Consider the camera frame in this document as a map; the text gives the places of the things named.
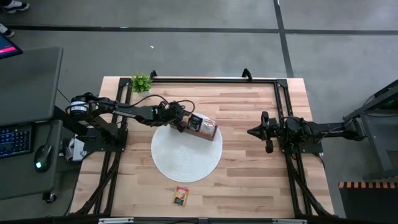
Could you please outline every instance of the monitor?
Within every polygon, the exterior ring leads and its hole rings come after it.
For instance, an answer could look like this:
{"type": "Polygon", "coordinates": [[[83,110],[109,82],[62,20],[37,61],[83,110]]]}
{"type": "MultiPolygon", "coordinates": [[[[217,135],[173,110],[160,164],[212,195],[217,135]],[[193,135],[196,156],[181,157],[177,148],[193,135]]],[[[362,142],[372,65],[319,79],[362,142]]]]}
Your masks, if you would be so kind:
{"type": "Polygon", "coordinates": [[[7,37],[0,34],[0,60],[22,54],[23,51],[7,37]]]}

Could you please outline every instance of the white circular plate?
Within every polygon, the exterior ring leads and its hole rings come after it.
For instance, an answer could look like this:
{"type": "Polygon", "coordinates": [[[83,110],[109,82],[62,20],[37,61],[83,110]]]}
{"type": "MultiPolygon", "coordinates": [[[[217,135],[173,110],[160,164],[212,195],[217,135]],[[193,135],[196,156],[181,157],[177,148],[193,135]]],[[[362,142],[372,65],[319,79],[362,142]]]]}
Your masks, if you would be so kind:
{"type": "Polygon", "coordinates": [[[213,141],[180,133],[170,125],[158,127],[152,138],[151,153],[156,167],[177,182],[189,183],[205,178],[216,168],[222,152],[220,129],[213,141]]]}

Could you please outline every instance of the wooden table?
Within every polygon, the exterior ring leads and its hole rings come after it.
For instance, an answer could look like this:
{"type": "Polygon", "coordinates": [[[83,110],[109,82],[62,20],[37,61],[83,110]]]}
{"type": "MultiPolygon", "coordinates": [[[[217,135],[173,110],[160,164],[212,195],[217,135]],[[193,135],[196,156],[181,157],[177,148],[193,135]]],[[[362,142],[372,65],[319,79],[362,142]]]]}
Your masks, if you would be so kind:
{"type": "MultiPolygon", "coordinates": [[[[100,96],[115,99],[119,78],[104,77],[100,96]]],[[[311,121],[303,79],[290,78],[288,84],[294,115],[311,121]]],[[[174,182],[157,170],[151,158],[150,144],[156,128],[128,119],[128,146],[121,158],[112,216],[294,216],[285,158],[277,147],[276,139],[274,153],[267,154],[265,142],[246,133],[260,124],[261,111],[268,111],[270,118],[277,117],[272,85],[155,83],[151,91],[169,101],[195,102],[196,112],[218,123],[223,136],[223,154],[217,168],[208,177],[190,184],[174,182]],[[185,207],[171,204],[176,186],[190,189],[185,207]]],[[[133,94],[131,104],[138,99],[141,98],[133,94]]],[[[157,105],[159,102],[158,98],[153,97],[142,104],[157,105]]],[[[111,114],[105,114],[103,118],[110,122],[111,114]]],[[[104,153],[95,152],[83,161],[71,212],[81,208],[97,187],[103,157],[104,153]]],[[[321,161],[312,154],[303,154],[303,164],[308,187],[325,209],[333,213],[321,161]]],[[[304,211],[301,190],[297,192],[300,208],[304,211]]]]}

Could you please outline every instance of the concrete floor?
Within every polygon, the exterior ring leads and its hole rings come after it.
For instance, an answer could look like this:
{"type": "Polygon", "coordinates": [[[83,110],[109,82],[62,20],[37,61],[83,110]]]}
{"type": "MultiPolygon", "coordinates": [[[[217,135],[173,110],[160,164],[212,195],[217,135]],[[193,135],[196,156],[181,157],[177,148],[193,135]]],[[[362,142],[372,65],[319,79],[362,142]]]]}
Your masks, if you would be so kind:
{"type": "MultiPolygon", "coordinates": [[[[272,0],[30,0],[29,12],[0,14],[5,24],[108,27],[277,29],[272,0]]],[[[286,29],[397,30],[395,0],[279,0],[286,29]]],[[[286,77],[278,34],[71,32],[17,30],[23,49],[64,48],[59,89],[71,98],[100,90],[105,75],[286,77]]],[[[294,77],[304,78],[315,122],[338,122],[398,76],[396,35],[287,35],[294,77]]],[[[57,104],[67,102],[60,96],[57,104]]],[[[367,141],[326,139],[326,176],[335,213],[345,216],[338,182],[361,181],[378,167],[367,141]]],[[[5,219],[63,215],[76,174],[60,181],[51,206],[40,195],[0,202],[5,219]],[[24,206],[29,209],[10,209],[24,206]]]]}

